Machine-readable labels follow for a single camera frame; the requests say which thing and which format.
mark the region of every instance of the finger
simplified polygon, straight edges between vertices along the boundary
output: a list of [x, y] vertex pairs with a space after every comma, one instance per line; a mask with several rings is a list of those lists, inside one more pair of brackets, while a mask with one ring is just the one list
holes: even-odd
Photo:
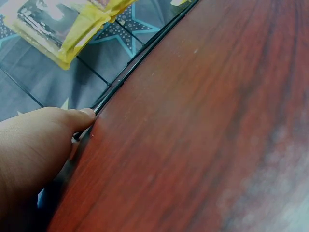
[[63, 122], [73, 133], [76, 133], [90, 127], [95, 117], [95, 112], [92, 109], [66, 110]]

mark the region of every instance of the wooden table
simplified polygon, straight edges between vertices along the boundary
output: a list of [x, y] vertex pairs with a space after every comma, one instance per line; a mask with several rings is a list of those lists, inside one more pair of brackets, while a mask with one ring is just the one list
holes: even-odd
[[201, 0], [101, 113], [49, 231], [309, 231], [308, 15]]

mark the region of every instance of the star pattern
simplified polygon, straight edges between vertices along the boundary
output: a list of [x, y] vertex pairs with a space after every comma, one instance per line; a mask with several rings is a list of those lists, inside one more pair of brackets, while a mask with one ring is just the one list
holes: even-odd
[[0, 48], [3, 41], [9, 40], [18, 36], [14, 31], [10, 30], [4, 25], [4, 16], [0, 15]]
[[[160, 28], [142, 22], [135, 17], [135, 3], [126, 8], [117, 19], [127, 30], [131, 31], [133, 35], [153, 33], [160, 30]], [[117, 23], [106, 24], [104, 29], [99, 31], [89, 43], [97, 44], [112, 39], [117, 39], [131, 58], [136, 55], [136, 39]]]

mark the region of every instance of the package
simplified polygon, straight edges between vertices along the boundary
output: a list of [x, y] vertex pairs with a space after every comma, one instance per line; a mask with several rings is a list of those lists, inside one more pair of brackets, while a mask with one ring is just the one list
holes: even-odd
[[170, 4], [173, 6], [180, 6], [181, 4], [186, 3], [187, 1], [191, 2], [191, 0], [172, 0]]
[[87, 42], [134, 0], [9, 0], [4, 24], [67, 70]]

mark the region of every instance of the hand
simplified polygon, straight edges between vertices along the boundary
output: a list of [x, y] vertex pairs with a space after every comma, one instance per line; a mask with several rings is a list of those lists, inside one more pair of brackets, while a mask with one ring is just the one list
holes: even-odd
[[53, 180], [70, 155], [73, 134], [94, 119], [91, 109], [47, 107], [0, 123], [0, 216]]

